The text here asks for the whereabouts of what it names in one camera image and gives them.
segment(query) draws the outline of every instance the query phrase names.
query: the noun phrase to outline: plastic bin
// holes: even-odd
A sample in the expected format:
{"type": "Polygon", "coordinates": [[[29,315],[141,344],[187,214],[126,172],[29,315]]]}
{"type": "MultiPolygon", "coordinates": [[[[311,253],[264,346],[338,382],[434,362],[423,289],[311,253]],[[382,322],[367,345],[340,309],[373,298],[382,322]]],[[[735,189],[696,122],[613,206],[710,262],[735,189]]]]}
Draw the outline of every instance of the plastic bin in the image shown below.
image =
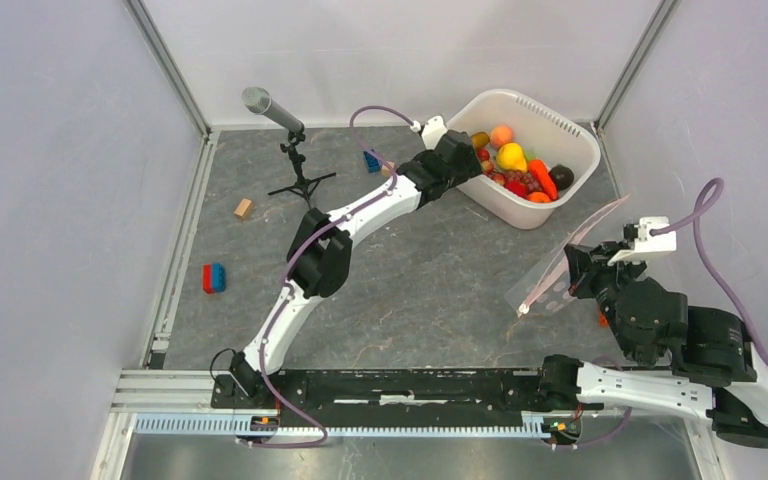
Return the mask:
{"type": "Polygon", "coordinates": [[[514,131],[514,141],[548,168],[569,167],[575,183],[552,203],[533,203],[506,190],[485,175],[459,186],[479,205],[516,228],[537,228],[563,206],[590,178],[602,157],[599,144],[587,130],[554,110],[513,90],[488,90],[475,97],[447,122],[450,129],[472,135],[505,124],[514,131]]]}

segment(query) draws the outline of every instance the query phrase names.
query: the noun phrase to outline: gray floor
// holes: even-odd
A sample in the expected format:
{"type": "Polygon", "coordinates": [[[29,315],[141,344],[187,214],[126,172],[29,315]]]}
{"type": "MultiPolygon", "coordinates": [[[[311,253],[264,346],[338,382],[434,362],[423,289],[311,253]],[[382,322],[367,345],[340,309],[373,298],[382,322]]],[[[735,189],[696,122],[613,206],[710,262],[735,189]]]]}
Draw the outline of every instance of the gray floor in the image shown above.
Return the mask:
{"type": "MultiPolygon", "coordinates": [[[[376,151],[397,161],[422,149],[404,127],[361,132],[376,151]]],[[[285,135],[283,130],[220,135],[164,368],[206,369],[218,350],[246,345],[272,308],[287,249],[306,211],[292,194],[266,196],[294,181],[278,149],[285,135]],[[240,222],[233,211],[244,197],[255,206],[240,222]],[[212,262],[225,265],[228,289],[206,295],[201,266],[212,262]]],[[[323,211],[385,181],[366,172],[346,129],[310,130],[300,151],[308,157],[308,177],[337,172],[314,196],[323,211]]],[[[544,226],[521,231],[461,192],[448,192],[355,248],[348,282],[313,312],[285,366],[537,366],[551,353],[621,357],[610,332],[599,328],[592,302],[519,322],[504,300],[542,255],[614,198],[602,164],[544,226]]]]}
{"type": "MultiPolygon", "coordinates": [[[[584,439],[616,425],[584,422],[584,439]]],[[[603,445],[552,453],[526,439],[335,439],[309,450],[249,449],[232,438],[136,435],[123,479],[698,479],[681,420],[635,418],[603,445]]]]}

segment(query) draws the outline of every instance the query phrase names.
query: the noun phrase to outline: transparent plastic sheet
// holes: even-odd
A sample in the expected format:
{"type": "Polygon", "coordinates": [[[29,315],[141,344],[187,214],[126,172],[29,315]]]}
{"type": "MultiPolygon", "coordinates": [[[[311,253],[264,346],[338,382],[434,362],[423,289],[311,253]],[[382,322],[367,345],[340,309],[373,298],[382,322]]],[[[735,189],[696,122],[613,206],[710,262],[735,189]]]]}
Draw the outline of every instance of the transparent plastic sheet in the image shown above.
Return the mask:
{"type": "Polygon", "coordinates": [[[596,246],[607,240],[620,240],[623,225],[633,218],[629,195],[597,210],[581,223],[567,238],[546,254],[505,294],[505,300],[517,312],[552,315],[573,300],[569,288],[569,265],[564,255],[568,243],[596,246]]]}

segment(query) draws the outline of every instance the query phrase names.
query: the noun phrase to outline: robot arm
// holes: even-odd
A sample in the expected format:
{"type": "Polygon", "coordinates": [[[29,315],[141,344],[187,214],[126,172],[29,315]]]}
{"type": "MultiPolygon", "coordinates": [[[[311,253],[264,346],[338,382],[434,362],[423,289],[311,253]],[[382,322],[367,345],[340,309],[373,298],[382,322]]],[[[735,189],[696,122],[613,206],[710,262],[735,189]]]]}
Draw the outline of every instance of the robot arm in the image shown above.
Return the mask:
{"type": "Polygon", "coordinates": [[[546,357],[541,394],[557,400],[604,402],[711,422],[733,443],[768,447],[768,368],[740,318],[688,306],[687,296],[646,278],[645,261],[675,250],[667,225],[646,217],[624,239],[594,248],[567,245],[570,295],[593,298],[625,357],[651,367],[670,353],[673,376],[620,372],[562,355],[546,357]]]}
{"type": "Polygon", "coordinates": [[[336,210],[322,213],[312,209],[305,214],[287,254],[288,261],[315,232],[335,219],[344,221],[323,233],[299,256],[266,322],[243,355],[232,362],[233,377],[247,394],[252,395],[259,381],[261,348],[265,373],[280,370],[290,344],[310,312],[345,283],[354,245],[394,218],[437,200],[446,191],[481,174],[469,136],[447,130],[442,117],[429,120],[421,135],[428,149],[399,166],[395,184],[385,183],[336,210]]]}

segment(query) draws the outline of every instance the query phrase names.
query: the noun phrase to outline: wooden block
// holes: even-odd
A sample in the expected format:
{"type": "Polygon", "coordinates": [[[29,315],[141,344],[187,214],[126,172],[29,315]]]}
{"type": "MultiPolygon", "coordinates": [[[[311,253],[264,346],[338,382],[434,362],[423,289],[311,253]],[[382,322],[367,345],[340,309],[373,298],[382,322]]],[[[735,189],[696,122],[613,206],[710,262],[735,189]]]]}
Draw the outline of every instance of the wooden block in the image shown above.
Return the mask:
{"type": "MultiPolygon", "coordinates": [[[[390,165],[391,167],[393,167],[393,170],[396,169],[396,164],[395,163],[393,163],[393,162],[384,162],[384,163],[386,163],[387,165],[390,165]]],[[[390,176],[390,170],[387,167],[382,166],[381,167],[381,175],[384,175],[385,177],[389,177],[390,176]]]]}
{"type": "Polygon", "coordinates": [[[240,220],[245,220],[251,213],[252,207],[254,207],[254,204],[251,203],[251,200],[244,198],[243,201],[237,205],[237,209],[234,210],[234,215],[239,217],[240,220]]]}

